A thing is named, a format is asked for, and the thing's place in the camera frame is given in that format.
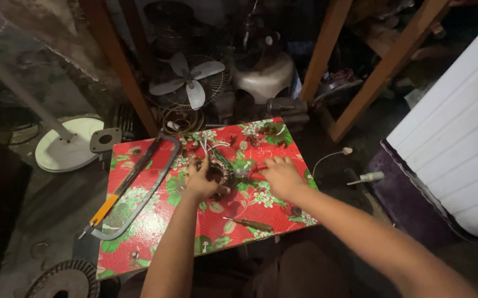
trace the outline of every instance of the red pliers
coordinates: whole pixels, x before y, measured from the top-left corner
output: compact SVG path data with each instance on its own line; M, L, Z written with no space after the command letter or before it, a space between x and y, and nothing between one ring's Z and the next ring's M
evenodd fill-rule
M253 164L250 168L246 169L237 169L235 171L235 176L238 178L245 178L249 180L262 180L266 181L266 178L262 175L259 174L259 171L266 170L268 167L266 164L260 163L260 164Z

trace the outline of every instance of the screwdriver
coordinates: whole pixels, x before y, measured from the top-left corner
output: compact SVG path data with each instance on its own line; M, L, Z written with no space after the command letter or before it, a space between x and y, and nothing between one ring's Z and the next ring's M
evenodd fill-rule
M274 229L272 227L270 227L269 225L267 224L263 224L263 223L258 223L258 222L252 222L250 220L238 220L238 219L229 219L227 217L223 217L223 219L225 220L231 220L235 223L238 223L238 224L241 224L245 227L252 227L256 230L259 230L259 231L263 231L263 232L272 232Z

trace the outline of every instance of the fan blade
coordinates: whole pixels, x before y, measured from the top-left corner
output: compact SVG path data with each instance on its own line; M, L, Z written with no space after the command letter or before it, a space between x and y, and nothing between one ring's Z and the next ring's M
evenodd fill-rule
M189 103L191 108L196 110L204 105L205 101L205 92L202 85L195 80L192 80L194 88L191 89L189 86L185 85L185 91L188 93Z
M194 77L193 79L201 79L205 78L207 76L210 76L212 74L217 74L221 71L223 71L226 68L224 64L218 61L209 61L209 62L204 62L200 65L197 65L193 68L191 71L191 74L194 74L197 71L200 71L201 74L198 76Z
M189 73L188 61L185 59L185 56L182 52L174 54L173 57L171 57L170 64L174 73L176 73L178 76L184 76L182 69Z
M167 83L158 84L152 88L149 88L149 92L152 95L164 95L169 92L175 91L176 89L182 87L183 85L184 85L184 79L179 78L179 79L175 79Z

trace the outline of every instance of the table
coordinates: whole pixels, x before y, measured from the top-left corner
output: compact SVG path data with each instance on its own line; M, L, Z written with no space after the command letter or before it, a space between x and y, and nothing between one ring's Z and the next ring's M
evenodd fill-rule
M266 128L271 132L264 134L263 129ZM313 177L281 118L193 132L177 138L182 144L181 153L151 200L121 237L101 241L97 261L99 280L149 266L158 242L181 199L190 160L204 157L204 151L199 146L202 138L208 139L211 144L218 141L230 143L230 146L217 148L235 169L275 155L290 156L299 173L310 186L316 188ZM147 139L114 146L107 197L152 141ZM103 232L112 233L123 225L156 181L158 172L165 166L172 149L173 143L162 141L152 160L103 220ZM195 256L317 224L304 211L294 215L292 207L293 205L273 197L266 181L235 179L229 195L219 201L209 199L200 204L196 220ZM261 232L225 220L223 216L265 223L272 226L274 231Z

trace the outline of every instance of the metal bracket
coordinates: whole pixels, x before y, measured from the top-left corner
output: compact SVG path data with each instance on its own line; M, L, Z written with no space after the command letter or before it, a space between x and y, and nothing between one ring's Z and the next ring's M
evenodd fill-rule
M123 235L123 233L125 233L127 228L132 224L134 219L136 219L136 217L141 212L143 207L145 207L147 202L149 202L150 198L153 196L153 194L156 192L156 190L158 189L158 187L162 183L165 175L169 171L170 166L173 164L173 161L176 158L176 154L180 150L180 142L177 139L174 139L174 138L169 137L169 136L164 136L163 139L166 139L166 140L169 140L169 141L173 142L173 144L175 146L175 149L172 151L172 154L169 157L169 160L167 161L167 164L165 165L165 167L162 169L162 171L160 171L160 174L158 175L158 178L156 179L156 182L154 182L153 186L147 192L147 194L145 195L145 197L143 198L141 203L136 207L136 209L132 212L132 214L130 214L130 216L127 218L127 221L125 221L123 226L121 226L121 228L119 228L119 230L117 230L115 233L105 234L105 233L103 233L103 232L94 228L94 229L92 229L92 233L91 233L93 236L95 236L95 237L97 237L101 240L104 240L104 241L110 241L110 240L114 240L114 239L118 238L119 236Z

